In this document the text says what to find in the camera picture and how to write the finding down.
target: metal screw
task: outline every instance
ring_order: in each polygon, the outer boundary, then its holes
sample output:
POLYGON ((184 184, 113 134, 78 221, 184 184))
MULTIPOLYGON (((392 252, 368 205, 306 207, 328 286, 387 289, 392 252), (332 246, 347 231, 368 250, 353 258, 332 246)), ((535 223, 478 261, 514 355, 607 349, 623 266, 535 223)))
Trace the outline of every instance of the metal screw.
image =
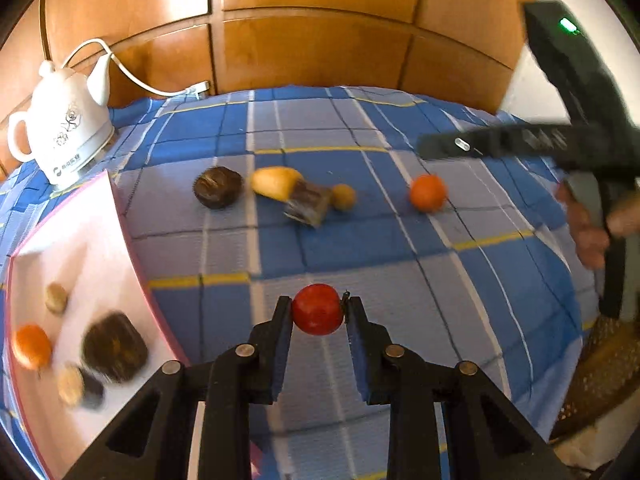
POLYGON ((471 361, 462 361, 458 364, 458 369, 463 375, 475 375, 478 373, 478 365, 471 361))
POLYGON ((404 355, 404 348, 400 345, 389 345, 385 348, 385 354, 389 357, 402 357, 404 355))
POLYGON ((167 361, 162 365, 162 373, 166 375, 177 374, 181 366, 180 361, 167 361))
POLYGON ((255 347, 249 344, 241 344, 236 347, 238 357, 251 357, 255 352, 255 347))

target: orange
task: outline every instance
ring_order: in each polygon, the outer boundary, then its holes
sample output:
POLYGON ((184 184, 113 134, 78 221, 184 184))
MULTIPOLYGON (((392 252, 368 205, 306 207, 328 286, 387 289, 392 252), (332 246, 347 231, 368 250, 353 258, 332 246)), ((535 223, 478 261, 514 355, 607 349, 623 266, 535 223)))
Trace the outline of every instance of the orange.
POLYGON ((21 326, 11 339, 16 360, 27 370, 40 370, 51 361, 51 341, 37 325, 21 326))
POLYGON ((437 175, 421 175, 411 184, 409 200, 418 211, 433 213, 447 201, 447 186, 437 175))
POLYGON ((331 205, 338 211, 348 211, 356 200, 355 190, 347 184, 336 184, 331 188, 331 205))

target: small round nut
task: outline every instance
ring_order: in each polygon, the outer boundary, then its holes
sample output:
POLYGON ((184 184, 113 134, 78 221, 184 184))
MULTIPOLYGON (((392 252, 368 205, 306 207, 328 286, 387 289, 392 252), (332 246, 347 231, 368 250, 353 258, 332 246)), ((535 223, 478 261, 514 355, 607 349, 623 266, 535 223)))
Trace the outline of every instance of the small round nut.
POLYGON ((338 211, 348 211, 356 200, 355 190, 347 184, 336 184, 331 188, 331 205, 338 211))
POLYGON ((69 296, 66 290, 59 283, 49 283, 44 291, 44 305, 56 316, 64 314, 68 299, 69 296))

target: finger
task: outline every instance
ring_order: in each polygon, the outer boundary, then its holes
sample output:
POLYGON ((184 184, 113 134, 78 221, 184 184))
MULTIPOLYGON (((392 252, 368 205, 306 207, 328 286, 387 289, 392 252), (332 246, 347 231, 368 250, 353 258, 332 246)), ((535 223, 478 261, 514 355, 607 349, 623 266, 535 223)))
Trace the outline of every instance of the finger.
POLYGON ((564 182, 561 182, 558 186, 558 189, 556 189, 556 200, 558 200, 558 202, 562 202, 563 204, 575 202, 575 198, 572 195, 569 186, 567 186, 567 184, 565 184, 564 182))
POLYGON ((619 237, 640 232, 640 193, 624 200, 607 216, 611 234, 619 237))
POLYGON ((583 228, 573 234, 575 245, 583 251, 603 253, 609 248, 609 235, 597 227, 583 228))
POLYGON ((566 221, 574 230, 591 226, 591 217, 587 208, 578 202, 574 202, 566 209, 566 221))
POLYGON ((594 250, 583 250, 578 248, 576 253, 580 262, 590 270, 598 270, 604 268, 604 254, 594 250))

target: white cable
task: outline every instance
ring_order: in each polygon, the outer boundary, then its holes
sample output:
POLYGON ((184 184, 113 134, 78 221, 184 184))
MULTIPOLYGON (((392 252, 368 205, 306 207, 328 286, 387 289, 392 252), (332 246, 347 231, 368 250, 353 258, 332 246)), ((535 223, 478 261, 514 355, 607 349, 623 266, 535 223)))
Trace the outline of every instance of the white cable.
POLYGON ((69 63, 69 61, 71 61, 71 58, 73 56, 76 55, 76 53, 83 47, 87 46, 90 43, 98 43, 100 44, 100 46, 104 49, 104 51, 107 54, 110 54, 111 59, 113 59, 113 62, 118 66, 118 68, 120 70, 122 70, 122 73, 127 76, 129 79, 131 79, 136 85, 144 88, 145 90, 148 90, 149 92, 152 92, 154 94, 157 95, 161 95, 164 97, 173 97, 176 95, 181 95, 181 94, 185 94, 188 93, 188 91, 191 89, 191 87, 189 88, 185 88, 184 90, 180 90, 179 92, 162 92, 161 90, 157 90, 145 83, 143 83, 142 81, 140 81, 140 79, 138 79, 136 76, 134 76, 131 72, 129 72, 129 70, 127 70, 127 68, 122 64, 122 62, 116 57, 116 55, 113 53, 113 50, 111 50, 109 48, 109 45, 107 45, 101 38, 93 38, 91 40, 86 40, 83 41, 82 43, 80 43, 71 54, 69 54, 66 59, 62 62, 62 66, 61 68, 64 68, 65 66, 67 66, 67 64, 69 63))

